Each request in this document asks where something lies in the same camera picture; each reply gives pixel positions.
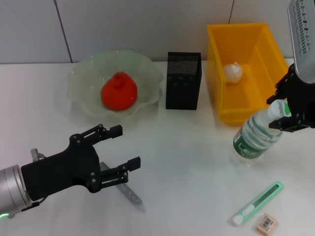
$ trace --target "green indicator light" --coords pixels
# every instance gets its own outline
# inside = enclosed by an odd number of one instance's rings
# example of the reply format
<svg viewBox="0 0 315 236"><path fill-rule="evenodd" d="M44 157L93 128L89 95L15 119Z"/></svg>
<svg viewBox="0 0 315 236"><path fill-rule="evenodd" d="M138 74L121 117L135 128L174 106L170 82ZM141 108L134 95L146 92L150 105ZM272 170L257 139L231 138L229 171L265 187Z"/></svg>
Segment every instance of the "green indicator light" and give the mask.
<svg viewBox="0 0 315 236"><path fill-rule="evenodd" d="M10 215L10 214L8 214L8 213L1 214L1 215L0 215L0 219L1 219L1 218L4 218L4 217L6 217L6 216L9 216L9 215Z"/></svg>

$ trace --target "bottle label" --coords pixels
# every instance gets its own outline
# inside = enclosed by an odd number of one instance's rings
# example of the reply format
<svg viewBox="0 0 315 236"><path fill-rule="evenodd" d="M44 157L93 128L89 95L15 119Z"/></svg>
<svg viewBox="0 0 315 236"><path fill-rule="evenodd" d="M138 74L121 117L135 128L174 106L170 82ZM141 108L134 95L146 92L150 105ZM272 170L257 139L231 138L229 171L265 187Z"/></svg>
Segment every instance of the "bottle label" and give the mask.
<svg viewBox="0 0 315 236"><path fill-rule="evenodd" d="M242 128L234 136L233 146L238 154L248 159L257 158L265 151L261 149L255 149L254 147L248 145L242 136Z"/></svg>

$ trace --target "plastic water bottle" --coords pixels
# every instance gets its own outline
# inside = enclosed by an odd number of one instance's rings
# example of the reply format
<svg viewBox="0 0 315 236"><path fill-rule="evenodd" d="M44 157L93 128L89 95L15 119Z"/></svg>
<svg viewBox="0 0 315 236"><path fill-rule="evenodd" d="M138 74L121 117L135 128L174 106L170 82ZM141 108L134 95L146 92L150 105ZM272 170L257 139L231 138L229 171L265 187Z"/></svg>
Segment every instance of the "plastic water bottle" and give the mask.
<svg viewBox="0 0 315 236"><path fill-rule="evenodd" d="M268 109L253 114L233 139L236 152L246 160L255 159L281 137L282 131L269 128L269 123L281 117L290 117L285 100L274 101Z"/></svg>

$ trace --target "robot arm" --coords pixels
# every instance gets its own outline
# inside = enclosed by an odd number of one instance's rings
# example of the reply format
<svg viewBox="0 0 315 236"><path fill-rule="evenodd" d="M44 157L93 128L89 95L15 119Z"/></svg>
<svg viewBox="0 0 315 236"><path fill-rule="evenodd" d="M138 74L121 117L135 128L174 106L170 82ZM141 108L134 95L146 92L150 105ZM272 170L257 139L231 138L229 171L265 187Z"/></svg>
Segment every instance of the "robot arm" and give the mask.
<svg viewBox="0 0 315 236"><path fill-rule="evenodd" d="M291 0L288 7L294 62L276 84L275 95L267 99L287 98L291 117L269 124L270 128L294 132L315 127L315 2Z"/></svg>
<svg viewBox="0 0 315 236"><path fill-rule="evenodd" d="M0 214L13 215L38 206L46 197L74 185L91 193L128 182L128 171L141 166L136 157L116 168L101 171L94 144L123 134L121 125L106 130L102 124L70 137L66 150L53 156L32 152L33 162L0 171Z"/></svg>

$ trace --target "printed label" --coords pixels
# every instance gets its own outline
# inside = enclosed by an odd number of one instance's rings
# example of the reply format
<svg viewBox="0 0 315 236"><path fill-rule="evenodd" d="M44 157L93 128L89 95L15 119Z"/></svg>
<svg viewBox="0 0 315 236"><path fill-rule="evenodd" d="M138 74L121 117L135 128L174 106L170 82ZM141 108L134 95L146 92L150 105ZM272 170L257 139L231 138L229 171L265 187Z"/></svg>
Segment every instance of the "printed label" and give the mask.
<svg viewBox="0 0 315 236"><path fill-rule="evenodd" d="M260 223L259 226L260 226L264 231L268 232L273 223L274 223L274 222L273 222L272 219L270 219L268 216L265 216L264 219L263 219L263 221Z"/></svg>
<svg viewBox="0 0 315 236"><path fill-rule="evenodd" d="M290 109L289 109L289 106L287 104L287 102L285 101L278 101L277 100L277 103L278 103L278 106L279 106L279 111L280 111L280 116L288 116L290 114Z"/></svg>
<svg viewBox="0 0 315 236"><path fill-rule="evenodd" d="M246 143L242 136L242 129L240 129L233 139L233 146L237 153L242 157L254 159L259 157L265 150L255 149Z"/></svg>

